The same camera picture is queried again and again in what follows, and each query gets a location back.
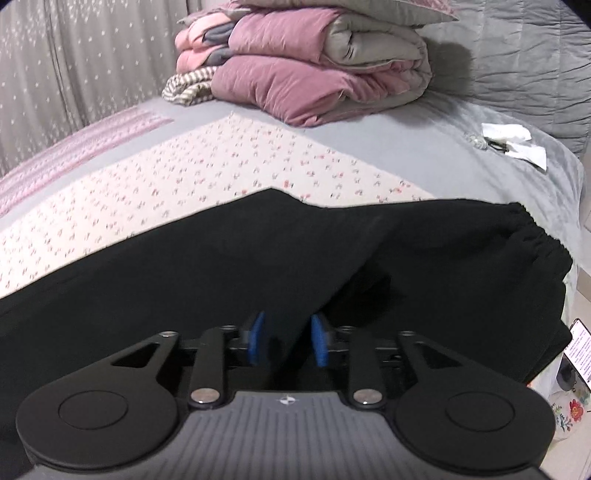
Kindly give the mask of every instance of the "black fabric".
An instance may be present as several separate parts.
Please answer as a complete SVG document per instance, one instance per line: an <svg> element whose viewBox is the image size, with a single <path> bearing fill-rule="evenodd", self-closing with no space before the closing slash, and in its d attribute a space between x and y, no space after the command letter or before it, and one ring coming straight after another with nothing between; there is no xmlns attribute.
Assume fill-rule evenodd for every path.
<svg viewBox="0 0 591 480"><path fill-rule="evenodd" d="M323 209L266 190L151 230L0 300L0 478L28 468L14 418L36 388L162 330L195 338L257 310L284 357L324 309L527 380L570 338L570 266L522 206L472 200Z"/></svg>

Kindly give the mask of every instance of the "gray quilted bedspread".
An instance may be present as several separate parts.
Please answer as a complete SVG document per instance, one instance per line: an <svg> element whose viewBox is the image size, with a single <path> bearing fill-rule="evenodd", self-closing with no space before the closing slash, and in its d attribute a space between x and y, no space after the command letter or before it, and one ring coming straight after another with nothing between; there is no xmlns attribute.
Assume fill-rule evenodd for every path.
<svg viewBox="0 0 591 480"><path fill-rule="evenodd" d="M463 0L428 25L431 89L537 126L582 156L591 125L591 30L561 0Z"/></svg>

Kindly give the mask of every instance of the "gray curtain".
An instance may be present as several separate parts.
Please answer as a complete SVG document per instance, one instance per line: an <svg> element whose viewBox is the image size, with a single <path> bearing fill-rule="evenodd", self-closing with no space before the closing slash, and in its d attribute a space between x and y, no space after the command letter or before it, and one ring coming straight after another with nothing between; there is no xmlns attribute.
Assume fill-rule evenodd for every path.
<svg viewBox="0 0 591 480"><path fill-rule="evenodd" d="M0 177L159 95L187 11L187 0L13 0L0 12Z"/></svg>

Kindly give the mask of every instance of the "folded comforter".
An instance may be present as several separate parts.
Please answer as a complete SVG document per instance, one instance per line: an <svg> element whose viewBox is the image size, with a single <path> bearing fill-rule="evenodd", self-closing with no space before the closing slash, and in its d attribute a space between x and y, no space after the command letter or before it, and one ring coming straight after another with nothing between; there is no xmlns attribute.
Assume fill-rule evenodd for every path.
<svg viewBox="0 0 591 480"><path fill-rule="evenodd" d="M228 46L236 54L288 57L357 72L426 60L425 43L414 30L339 8L251 13L237 23Z"/></svg>
<svg viewBox="0 0 591 480"><path fill-rule="evenodd" d="M229 47L238 54L214 75L213 96L257 105L295 127L412 102L431 79L414 30L339 9L247 15Z"/></svg>

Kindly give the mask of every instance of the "circular pad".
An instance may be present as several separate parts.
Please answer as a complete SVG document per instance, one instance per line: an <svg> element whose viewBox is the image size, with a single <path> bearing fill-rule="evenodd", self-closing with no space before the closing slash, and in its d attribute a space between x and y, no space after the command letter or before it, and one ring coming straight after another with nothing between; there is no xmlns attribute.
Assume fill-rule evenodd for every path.
<svg viewBox="0 0 591 480"><path fill-rule="evenodd" d="M84 369L41 387L21 404L17 430L38 463L105 470L159 448L178 423L174 397L138 368Z"/></svg>
<svg viewBox="0 0 591 480"><path fill-rule="evenodd" d="M401 439L427 462L463 474L538 465L554 434L544 399L492 372L462 370L434 370L400 398Z"/></svg>
<svg viewBox="0 0 591 480"><path fill-rule="evenodd" d="M460 393L447 401L445 411L453 423L473 432L501 430L515 417L508 401L487 392Z"/></svg>
<svg viewBox="0 0 591 480"><path fill-rule="evenodd" d="M101 390L73 395L59 409L63 421L82 430L108 427L120 421L126 413L127 401L121 395Z"/></svg>

